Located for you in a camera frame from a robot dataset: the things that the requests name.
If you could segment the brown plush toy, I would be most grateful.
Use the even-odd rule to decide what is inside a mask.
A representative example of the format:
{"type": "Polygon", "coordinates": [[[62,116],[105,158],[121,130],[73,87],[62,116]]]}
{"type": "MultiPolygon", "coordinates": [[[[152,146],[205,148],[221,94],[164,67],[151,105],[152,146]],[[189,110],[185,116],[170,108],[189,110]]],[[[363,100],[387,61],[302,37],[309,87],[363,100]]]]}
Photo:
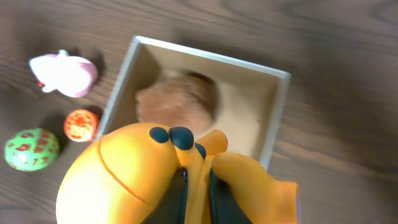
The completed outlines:
{"type": "Polygon", "coordinates": [[[217,84],[207,76],[188,73],[170,77],[136,93],[137,119],[201,134],[215,122],[218,98],[217,84]]]}

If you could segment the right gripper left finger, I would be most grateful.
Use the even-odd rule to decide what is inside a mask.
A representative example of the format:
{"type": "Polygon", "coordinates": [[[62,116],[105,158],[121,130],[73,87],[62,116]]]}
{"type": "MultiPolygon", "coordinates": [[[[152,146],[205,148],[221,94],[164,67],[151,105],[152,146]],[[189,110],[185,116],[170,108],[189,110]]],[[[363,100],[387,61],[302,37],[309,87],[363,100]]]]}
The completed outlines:
{"type": "Polygon", "coordinates": [[[188,172],[178,169],[160,202],[143,224],[184,224],[188,192],[188,172]]]}

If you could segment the green patterned ball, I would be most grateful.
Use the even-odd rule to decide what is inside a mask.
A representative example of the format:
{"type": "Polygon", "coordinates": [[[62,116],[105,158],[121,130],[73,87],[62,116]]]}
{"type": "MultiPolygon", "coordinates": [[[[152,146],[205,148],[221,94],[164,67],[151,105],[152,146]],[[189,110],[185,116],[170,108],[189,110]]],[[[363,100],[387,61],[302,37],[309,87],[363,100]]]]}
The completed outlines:
{"type": "Polygon", "coordinates": [[[24,172],[44,169],[60,153],[57,137],[42,128],[25,129],[10,138],[4,148],[6,162],[24,172]]]}

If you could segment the white cardboard box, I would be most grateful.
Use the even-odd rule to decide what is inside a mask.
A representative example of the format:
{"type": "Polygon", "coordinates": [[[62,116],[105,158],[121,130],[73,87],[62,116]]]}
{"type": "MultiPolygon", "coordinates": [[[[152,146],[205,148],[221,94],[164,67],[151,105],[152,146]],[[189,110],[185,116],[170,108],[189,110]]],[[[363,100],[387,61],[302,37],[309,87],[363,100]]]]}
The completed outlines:
{"type": "Polygon", "coordinates": [[[135,36],[99,124],[101,137],[136,123],[137,91],[187,73],[215,81],[215,122],[228,138],[228,151],[270,163],[290,74],[183,45],[135,36]]]}

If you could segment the pink pig toy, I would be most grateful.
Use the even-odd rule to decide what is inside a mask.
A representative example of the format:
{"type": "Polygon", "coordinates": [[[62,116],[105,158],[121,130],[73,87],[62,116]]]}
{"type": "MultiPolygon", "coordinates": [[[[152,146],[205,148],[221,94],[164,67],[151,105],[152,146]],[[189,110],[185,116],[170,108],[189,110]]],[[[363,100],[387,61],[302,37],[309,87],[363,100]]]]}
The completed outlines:
{"type": "Polygon", "coordinates": [[[93,62],[79,56],[71,56],[66,50],[57,54],[45,54],[29,60],[29,67],[45,93],[79,98],[88,94],[98,77],[93,62]]]}

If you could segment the orange patterned ball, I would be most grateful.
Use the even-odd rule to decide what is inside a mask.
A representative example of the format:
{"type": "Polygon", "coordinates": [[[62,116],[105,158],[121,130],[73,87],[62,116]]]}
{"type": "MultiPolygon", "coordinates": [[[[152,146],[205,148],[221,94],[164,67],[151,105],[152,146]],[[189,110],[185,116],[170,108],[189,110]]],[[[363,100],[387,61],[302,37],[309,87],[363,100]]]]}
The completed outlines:
{"type": "Polygon", "coordinates": [[[80,109],[72,111],[66,117],[63,129],[70,140],[88,142],[94,140],[99,122],[97,114],[80,109]]]}

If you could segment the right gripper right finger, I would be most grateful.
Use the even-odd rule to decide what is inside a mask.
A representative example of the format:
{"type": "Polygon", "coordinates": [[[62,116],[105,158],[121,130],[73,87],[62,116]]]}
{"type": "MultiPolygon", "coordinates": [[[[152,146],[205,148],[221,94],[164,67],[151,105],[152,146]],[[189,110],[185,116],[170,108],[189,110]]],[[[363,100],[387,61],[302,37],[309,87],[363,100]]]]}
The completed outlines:
{"type": "Polygon", "coordinates": [[[252,224],[234,198],[230,186],[210,169],[209,203],[211,224],[252,224]]]}

